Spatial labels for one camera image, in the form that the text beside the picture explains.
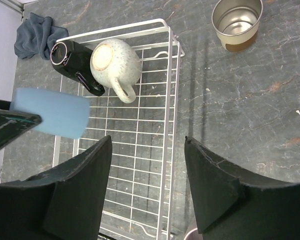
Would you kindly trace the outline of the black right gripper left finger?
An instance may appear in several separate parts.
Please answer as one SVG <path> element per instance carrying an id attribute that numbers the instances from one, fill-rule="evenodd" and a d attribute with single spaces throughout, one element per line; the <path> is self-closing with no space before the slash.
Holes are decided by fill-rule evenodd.
<path id="1" fill-rule="evenodd" d="M 0 184 L 0 240 L 95 240 L 112 161 L 105 136 L 26 180 Z"/>

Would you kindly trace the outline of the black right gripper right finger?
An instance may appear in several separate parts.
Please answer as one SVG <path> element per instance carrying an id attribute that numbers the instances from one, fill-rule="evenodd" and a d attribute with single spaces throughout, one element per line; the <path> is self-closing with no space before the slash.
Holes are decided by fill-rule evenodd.
<path id="1" fill-rule="evenodd" d="M 205 240 L 300 240 L 300 182 L 247 170 L 186 137 L 198 232 Z"/>

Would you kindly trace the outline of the blue plastic cup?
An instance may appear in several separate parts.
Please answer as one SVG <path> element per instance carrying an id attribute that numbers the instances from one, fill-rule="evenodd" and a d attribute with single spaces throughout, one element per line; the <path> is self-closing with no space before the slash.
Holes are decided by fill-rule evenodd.
<path id="1" fill-rule="evenodd" d="M 71 139 L 84 134 L 90 117 L 87 98 L 40 88 L 17 88 L 9 109 L 39 115 L 38 132 Z"/>

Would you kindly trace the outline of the black mug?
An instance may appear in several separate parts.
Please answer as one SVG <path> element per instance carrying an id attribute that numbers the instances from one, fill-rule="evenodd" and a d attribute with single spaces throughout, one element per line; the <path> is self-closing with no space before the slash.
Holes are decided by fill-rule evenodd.
<path id="1" fill-rule="evenodd" d="M 50 52 L 52 67 L 61 75 L 82 84 L 94 96 L 105 93 L 92 75 L 90 60 L 93 50 L 72 40 L 57 42 Z"/>

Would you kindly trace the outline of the cream ceramic mug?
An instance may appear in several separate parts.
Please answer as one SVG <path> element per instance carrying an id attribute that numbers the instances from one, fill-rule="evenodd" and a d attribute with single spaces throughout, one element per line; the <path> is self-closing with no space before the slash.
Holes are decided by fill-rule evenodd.
<path id="1" fill-rule="evenodd" d="M 125 41 L 110 38 L 99 43 L 90 58 L 90 70 L 102 86 L 113 89 L 126 104 L 135 101 L 133 86 L 142 76 L 142 61 Z"/>

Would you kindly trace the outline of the lilac ceramic mug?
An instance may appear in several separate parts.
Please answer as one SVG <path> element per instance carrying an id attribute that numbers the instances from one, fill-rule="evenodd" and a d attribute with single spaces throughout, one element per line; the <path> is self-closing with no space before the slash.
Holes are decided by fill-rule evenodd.
<path id="1" fill-rule="evenodd" d="M 203 240 L 203 236 L 198 232 L 197 228 L 193 228 L 185 233 L 183 240 Z"/>

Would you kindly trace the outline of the dark blue cloth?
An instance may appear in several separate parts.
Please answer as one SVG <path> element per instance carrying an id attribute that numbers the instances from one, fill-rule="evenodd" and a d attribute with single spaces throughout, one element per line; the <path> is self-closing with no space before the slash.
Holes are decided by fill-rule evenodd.
<path id="1" fill-rule="evenodd" d="M 14 53 L 19 59 L 30 59 L 38 54 L 48 61 L 56 41 L 68 36 L 68 30 L 53 25 L 50 16 L 42 17 L 32 12 L 16 31 Z"/>

